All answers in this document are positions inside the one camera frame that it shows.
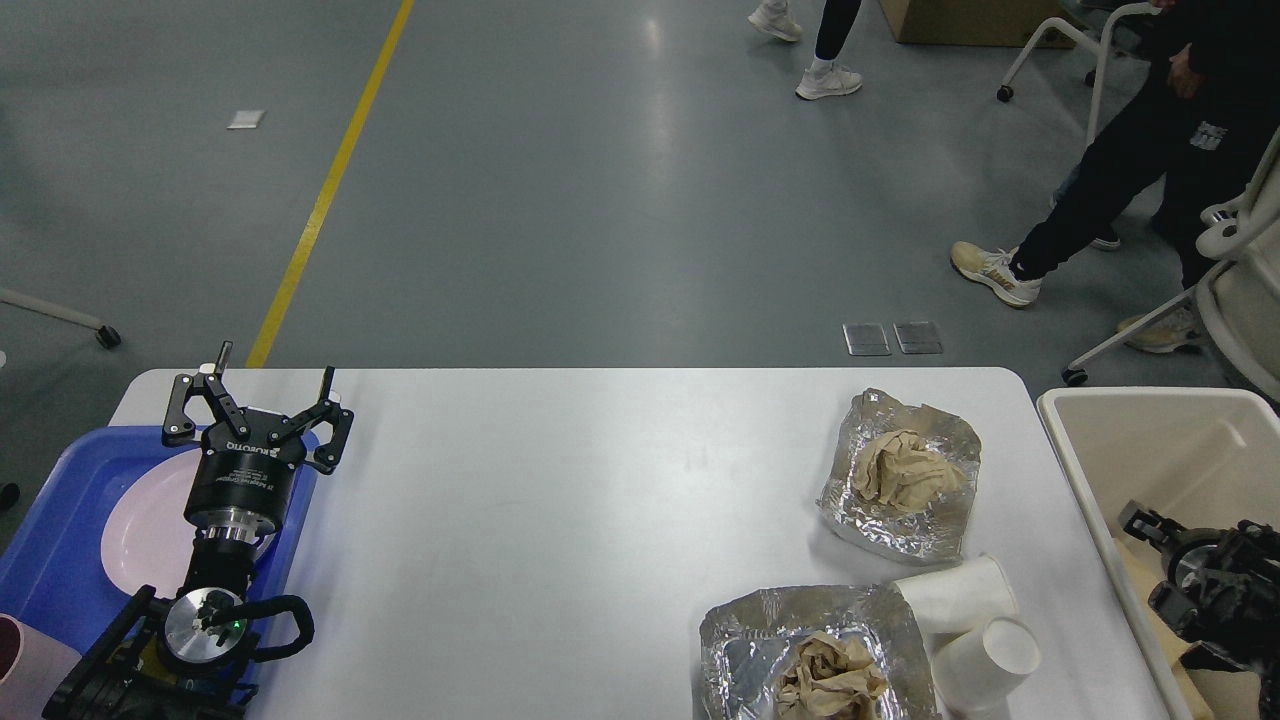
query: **blue tray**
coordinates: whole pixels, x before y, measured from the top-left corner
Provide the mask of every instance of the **blue tray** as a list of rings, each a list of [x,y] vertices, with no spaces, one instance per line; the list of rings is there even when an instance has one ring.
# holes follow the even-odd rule
[[[306,441],[315,447],[315,436]],[[102,428],[73,442],[0,557],[0,612],[87,652],[129,600],[102,569],[108,516],[143,473],[192,447],[165,447],[159,427]],[[262,553],[248,600],[284,592],[315,475],[308,466],[298,469],[284,529]]]

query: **white paper cup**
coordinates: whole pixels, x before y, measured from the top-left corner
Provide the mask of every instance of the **white paper cup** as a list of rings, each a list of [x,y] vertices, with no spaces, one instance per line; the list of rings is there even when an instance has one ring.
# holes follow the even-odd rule
[[[0,614],[0,720],[40,720],[79,653]]]
[[[951,710],[980,714],[1004,702],[1039,662],[1039,646],[1027,625],[992,618],[933,656],[933,685]]]
[[[925,634],[965,633],[992,618],[1018,615],[1009,579],[989,555],[893,584]]]

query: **robotic arm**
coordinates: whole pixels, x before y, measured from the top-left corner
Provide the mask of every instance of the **robotic arm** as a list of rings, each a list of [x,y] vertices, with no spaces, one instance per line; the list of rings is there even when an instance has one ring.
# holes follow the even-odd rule
[[[1147,603],[1194,643],[1183,666],[1257,673],[1260,716],[1280,719],[1280,534],[1251,520],[1187,529],[1134,501],[1120,525],[1160,551],[1165,580]]]
[[[302,598],[246,602],[246,593],[256,547],[284,527],[297,469],[333,473],[355,414],[332,391],[333,368],[315,405],[296,415],[238,405],[223,386],[230,347],[224,342],[216,363],[174,378],[161,430],[165,446],[196,443],[187,404],[200,397],[212,411],[183,512],[196,529],[186,580],[173,600],[156,598],[151,585],[134,593],[45,706],[47,719],[242,717],[256,693],[241,683],[248,664],[296,655],[315,637]],[[308,455],[302,437],[319,424],[333,433]],[[297,638],[259,647],[253,621],[282,614],[293,616]]]

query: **white table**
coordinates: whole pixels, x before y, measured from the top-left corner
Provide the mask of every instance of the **white table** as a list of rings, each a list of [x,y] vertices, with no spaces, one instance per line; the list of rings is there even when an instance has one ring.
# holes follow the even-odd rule
[[[178,372],[140,375],[111,424],[159,424]],[[293,413],[320,372],[225,383]],[[251,716],[690,717],[710,607],[919,571],[814,506],[867,387],[983,441],[965,555],[1000,557],[1044,653],[1009,716],[1167,717],[1021,380],[856,368],[339,369],[356,423],[288,582],[316,641],[265,666]]]

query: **aluminum foil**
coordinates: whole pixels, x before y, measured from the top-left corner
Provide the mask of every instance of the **aluminum foil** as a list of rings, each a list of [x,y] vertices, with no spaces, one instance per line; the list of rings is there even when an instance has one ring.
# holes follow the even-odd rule
[[[854,489],[854,459],[867,443],[892,430],[916,432],[929,450],[960,468],[969,482],[920,512],[864,500]],[[928,405],[902,405],[884,391],[868,388],[854,398],[840,424],[836,459],[818,507],[837,536],[891,560],[913,565],[959,562],[978,491],[980,456],[982,441],[969,423]]]
[[[883,720],[941,720],[924,641],[892,585],[768,588],[703,619],[701,700],[710,720],[772,720],[773,694],[795,648],[815,632],[858,638],[888,680]]]

